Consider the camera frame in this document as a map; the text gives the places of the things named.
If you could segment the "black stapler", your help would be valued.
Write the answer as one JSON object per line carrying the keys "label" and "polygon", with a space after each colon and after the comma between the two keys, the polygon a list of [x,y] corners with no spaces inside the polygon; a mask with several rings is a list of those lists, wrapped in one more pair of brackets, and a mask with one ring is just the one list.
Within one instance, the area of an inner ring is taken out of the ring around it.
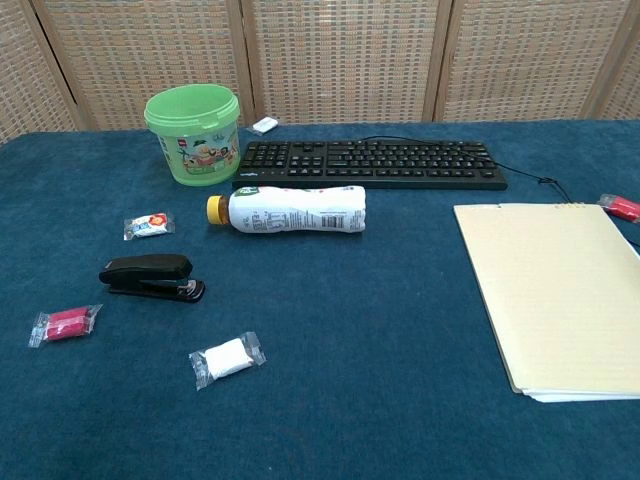
{"label": "black stapler", "polygon": [[198,302],[206,285],[191,277],[193,265],[180,254],[148,254],[110,260],[99,280],[112,294]]}

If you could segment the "white drink bottle yellow cap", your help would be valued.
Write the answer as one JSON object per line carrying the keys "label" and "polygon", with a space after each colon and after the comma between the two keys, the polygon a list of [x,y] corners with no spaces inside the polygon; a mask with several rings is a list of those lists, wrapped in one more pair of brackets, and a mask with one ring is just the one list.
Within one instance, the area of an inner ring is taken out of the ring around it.
{"label": "white drink bottle yellow cap", "polygon": [[242,187],[208,198],[213,225],[249,234],[291,231],[359,233],[366,228],[366,191],[361,186],[292,189]]}

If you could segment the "black computer keyboard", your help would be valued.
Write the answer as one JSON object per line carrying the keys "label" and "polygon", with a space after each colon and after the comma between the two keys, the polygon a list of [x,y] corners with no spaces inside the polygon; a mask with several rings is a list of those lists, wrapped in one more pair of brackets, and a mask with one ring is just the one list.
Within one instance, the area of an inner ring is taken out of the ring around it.
{"label": "black computer keyboard", "polygon": [[479,142],[374,137],[341,141],[253,141],[232,181],[235,189],[274,186],[319,189],[504,191],[507,181]]}

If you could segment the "blue felt table cloth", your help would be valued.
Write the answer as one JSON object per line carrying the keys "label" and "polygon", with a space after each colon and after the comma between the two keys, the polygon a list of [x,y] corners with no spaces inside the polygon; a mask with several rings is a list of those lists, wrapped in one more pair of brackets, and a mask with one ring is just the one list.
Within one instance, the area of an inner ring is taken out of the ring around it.
{"label": "blue felt table cloth", "polygon": [[[283,126],[281,141],[470,139],[502,192],[373,190],[356,234],[206,219],[149,131],[0,146],[0,480],[640,480],[640,401],[542,404],[505,376],[453,208],[640,199],[640,120]],[[123,240],[123,222],[175,232]],[[180,254],[195,303],[112,294],[119,257]],[[28,341],[102,304],[91,334]],[[188,355],[253,331],[266,362],[199,391]]]}

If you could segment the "small white wrapped candy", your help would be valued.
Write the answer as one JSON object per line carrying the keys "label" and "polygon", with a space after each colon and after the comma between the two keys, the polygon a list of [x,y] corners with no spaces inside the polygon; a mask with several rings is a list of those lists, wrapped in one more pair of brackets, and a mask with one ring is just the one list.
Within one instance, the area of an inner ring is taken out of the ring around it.
{"label": "small white wrapped candy", "polygon": [[279,120],[271,116],[265,116],[253,125],[247,128],[247,130],[257,136],[263,136],[279,126]]}

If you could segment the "large white wrapped candy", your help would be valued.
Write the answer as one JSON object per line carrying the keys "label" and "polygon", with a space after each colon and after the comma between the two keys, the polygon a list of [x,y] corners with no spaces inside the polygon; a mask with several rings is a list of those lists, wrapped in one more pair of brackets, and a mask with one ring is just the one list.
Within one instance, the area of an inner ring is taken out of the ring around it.
{"label": "large white wrapped candy", "polygon": [[204,389],[213,382],[266,362],[261,342],[253,331],[220,345],[188,355],[195,375],[195,388]]}

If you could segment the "green plastic toy bucket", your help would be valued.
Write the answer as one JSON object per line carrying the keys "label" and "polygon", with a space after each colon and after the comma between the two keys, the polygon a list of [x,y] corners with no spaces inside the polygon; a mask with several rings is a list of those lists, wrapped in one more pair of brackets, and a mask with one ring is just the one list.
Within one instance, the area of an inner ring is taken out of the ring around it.
{"label": "green plastic toy bucket", "polygon": [[190,84],[162,91],[144,109],[175,181],[209,186],[230,179],[240,161],[240,105],[227,87]]}

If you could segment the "white printed wrapped candy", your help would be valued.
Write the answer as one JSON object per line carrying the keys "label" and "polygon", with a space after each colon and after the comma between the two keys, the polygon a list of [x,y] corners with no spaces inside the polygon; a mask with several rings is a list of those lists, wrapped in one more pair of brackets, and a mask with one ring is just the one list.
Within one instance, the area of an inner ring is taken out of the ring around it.
{"label": "white printed wrapped candy", "polygon": [[156,212],[123,222],[123,240],[131,241],[140,238],[171,234],[175,232],[173,215],[169,212]]}

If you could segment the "woven wooden folding screen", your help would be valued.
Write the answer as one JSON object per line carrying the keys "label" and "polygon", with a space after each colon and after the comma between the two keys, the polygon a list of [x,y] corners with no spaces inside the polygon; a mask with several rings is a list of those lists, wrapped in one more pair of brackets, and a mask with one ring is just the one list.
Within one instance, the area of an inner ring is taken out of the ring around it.
{"label": "woven wooden folding screen", "polygon": [[640,118],[640,0],[0,0],[0,144],[193,83],[245,125]]}

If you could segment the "yellow spiral notepad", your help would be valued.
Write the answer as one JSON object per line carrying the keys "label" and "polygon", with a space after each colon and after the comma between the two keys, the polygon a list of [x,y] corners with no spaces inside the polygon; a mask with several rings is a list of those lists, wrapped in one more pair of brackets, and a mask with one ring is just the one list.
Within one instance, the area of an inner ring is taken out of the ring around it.
{"label": "yellow spiral notepad", "polygon": [[640,400],[640,254],[594,204],[457,205],[514,392]]}

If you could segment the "pink wrapped candy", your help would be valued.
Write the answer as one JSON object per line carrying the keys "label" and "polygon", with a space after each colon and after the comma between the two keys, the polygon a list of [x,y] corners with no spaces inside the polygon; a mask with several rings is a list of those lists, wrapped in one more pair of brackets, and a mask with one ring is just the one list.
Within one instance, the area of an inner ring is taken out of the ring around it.
{"label": "pink wrapped candy", "polygon": [[39,348],[42,343],[91,334],[102,307],[102,304],[93,304],[54,313],[39,312],[33,323],[28,347]]}

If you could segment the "red wrapped candy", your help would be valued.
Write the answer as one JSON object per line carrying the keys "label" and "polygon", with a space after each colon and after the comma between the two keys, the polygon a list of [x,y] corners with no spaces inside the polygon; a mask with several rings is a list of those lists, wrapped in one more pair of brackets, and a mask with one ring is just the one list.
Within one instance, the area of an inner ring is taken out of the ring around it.
{"label": "red wrapped candy", "polygon": [[640,203],[620,195],[602,194],[597,202],[607,213],[634,224],[640,223]]}

